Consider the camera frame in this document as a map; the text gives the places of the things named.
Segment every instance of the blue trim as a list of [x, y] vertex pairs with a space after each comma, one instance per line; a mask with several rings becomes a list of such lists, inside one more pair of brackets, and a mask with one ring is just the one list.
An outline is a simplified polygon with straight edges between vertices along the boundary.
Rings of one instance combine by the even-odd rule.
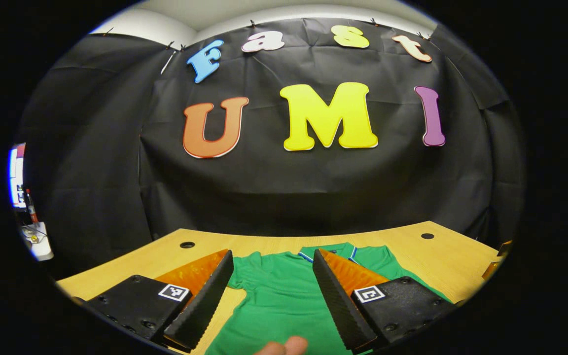
[[302, 258], [306, 259], [306, 261], [308, 261], [309, 263], [313, 262], [313, 259], [309, 258], [308, 256], [306, 256], [306, 254], [304, 254], [303, 252], [298, 252], [297, 253], [299, 256], [301, 256]]
[[354, 247], [354, 250], [352, 250], [352, 255], [350, 255], [350, 257], [348, 258], [349, 261], [352, 261], [353, 263], [355, 263], [356, 265], [360, 265], [359, 263], [356, 262], [356, 260], [354, 260], [354, 256], [356, 255], [356, 250], [358, 250], [357, 247]]

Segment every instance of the green t-shirt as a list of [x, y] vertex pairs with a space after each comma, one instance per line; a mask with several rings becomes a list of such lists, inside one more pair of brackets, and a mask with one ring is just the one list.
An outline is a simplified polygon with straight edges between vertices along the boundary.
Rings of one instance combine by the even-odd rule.
[[306, 355], [352, 355], [345, 349], [313, 274], [318, 248], [331, 251], [387, 277], [410, 276], [440, 297], [412, 272], [400, 267], [387, 247], [356, 248], [350, 243], [302, 248], [298, 254], [234, 258], [228, 287], [243, 288], [247, 295], [234, 309], [205, 355], [250, 355], [270, 341], [284, 343], [293, 336], [308, 341]]

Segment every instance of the clip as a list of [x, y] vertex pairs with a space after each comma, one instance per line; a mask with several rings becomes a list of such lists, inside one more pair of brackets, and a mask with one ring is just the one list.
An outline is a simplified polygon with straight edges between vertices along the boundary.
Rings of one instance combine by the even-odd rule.
[[426, 38], [425, 36], [423, 36], [423, 34], [420, 33], [420, 32], [418, 32], [417, 35], [418, 35], [418, 36], [421, 36], [421, 38], [424, 39], [424, 40], [429, 40], [428, 38]]

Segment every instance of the shirt collar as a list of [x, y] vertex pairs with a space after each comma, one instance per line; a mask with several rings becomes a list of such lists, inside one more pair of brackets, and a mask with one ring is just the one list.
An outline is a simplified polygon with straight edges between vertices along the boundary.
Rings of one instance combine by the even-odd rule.
[[351, 245], [350, 243], [321, 245], [318, 247], [303, 247], [297, 255], [312, 263], [315, 250], [319, 248], [333, 252], [334, 254], [337, 254], [338, 256], [349, 259], [351, 261], [354, 261], [354, 256], [356, 256], [356, 247], [354, 247], [354, 245]]

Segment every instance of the blue letter f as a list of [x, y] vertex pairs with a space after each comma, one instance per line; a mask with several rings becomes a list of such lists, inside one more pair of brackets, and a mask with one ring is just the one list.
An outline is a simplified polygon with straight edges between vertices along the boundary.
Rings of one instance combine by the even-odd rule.
[[196, 78], [194, 79], [195, 83], [200, 83], [203, 79], [207, 78], [210, 74], [212, 74], [212, 72], [218, 69], [220, 64], [212, 63], [211, 61], [220, 59], [220, 50], [216, 47], [221, 47], [221, 45], [223, 45], [223, 41], [217, 39], [210, 43], [207, 47], [199, 50], [198, 53], [194, 54], [192, 58], [187, 60], [187, 63], [191, 64], [196, 71]]

